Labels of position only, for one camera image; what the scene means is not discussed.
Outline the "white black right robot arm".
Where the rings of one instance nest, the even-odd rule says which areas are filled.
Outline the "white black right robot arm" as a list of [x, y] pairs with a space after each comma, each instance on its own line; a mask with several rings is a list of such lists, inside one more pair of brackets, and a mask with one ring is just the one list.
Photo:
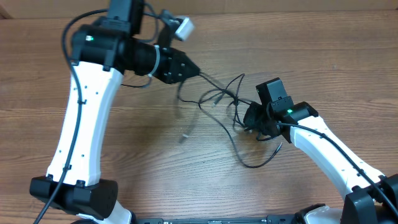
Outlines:
[[360, 159], [336, 137], [318, 111], [307, 102], [294, 103], [282, 80], [256, 87], [260, 102], [244, 116], [248, 130], [285, 140], [300, 149], [330, 179], [343, 199], [343, 208], [318, 203], [280, 223], [397, 223], [397, 176], [385, 176]]

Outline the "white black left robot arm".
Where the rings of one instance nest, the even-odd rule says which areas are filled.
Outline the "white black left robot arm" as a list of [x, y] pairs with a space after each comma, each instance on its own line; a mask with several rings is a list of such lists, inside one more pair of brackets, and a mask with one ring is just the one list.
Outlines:
[[101, 149], [114, 97], [124, 73], [133, 71], [166, 84], [199, 75], [184, 52], [172, 48], [194, 30], [186, 16], [167, 10], [150, 12], [156, 28], [150, 40], [140, 40], [144, 1], [111, 1], [96, 11], [97, 20], [83, 24], [62, 44], [71, 73], [70, 94], [60, 140], [43, 176], [30, 182], [31, 196], [45, 207], [76, 215], [80, 223], [135, 223], [136, 216], [118, 202], [118, 184], [101, 178]]

